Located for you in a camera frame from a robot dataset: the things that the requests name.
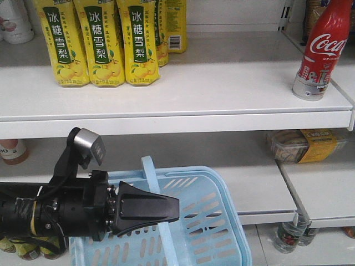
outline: basket handle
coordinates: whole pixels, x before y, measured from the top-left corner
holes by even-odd
[[[161,194],[153,160],[150,156],[145,156],[141,160],[143,166],[143,176],[148,182],[150,192]],[[158,223],[158,228],[168,266],[179,266],[178,257],[176,255],[173,237],[171,236],[168,222]]]

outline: yellow package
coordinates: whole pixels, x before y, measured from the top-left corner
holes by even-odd
[[[117,0],[122,20],[126,81],[149,85],[160,78],[154,31],[154,0]]]
[[[187,48],[186,0],[166,0],[169,53],[183,53]]]
[[[80,24],[72,0],[33,0],[55,79],[61,86],[90,83]]]
[[[160,67],[169,61],[168,28],[166,25],[166,0],[156,0],[154,12],[155,45]]]
[[[125,82],[118,10],[114,0],[74,0],[87,52],[89,76],[98,87]]]

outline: screw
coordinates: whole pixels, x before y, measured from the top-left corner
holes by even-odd
[[[52,203],[52,209],[56,211],[58,209],[58,200],[55,198]]]

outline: white bottle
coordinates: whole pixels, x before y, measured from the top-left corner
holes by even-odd
[[[0,28],[8,43],[25,43],[33,39],[34,32],[23,0],[0,0]]]

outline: shelf bracket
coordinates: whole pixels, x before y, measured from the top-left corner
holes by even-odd
[[[278,23],[278,30],[279,31],[284,30],[287,23],[288,23],[288,19],[291,15],[293,1],[294,0],[285,0],[285,4],[283,5],[283,10],[282,10],[280,22]]]

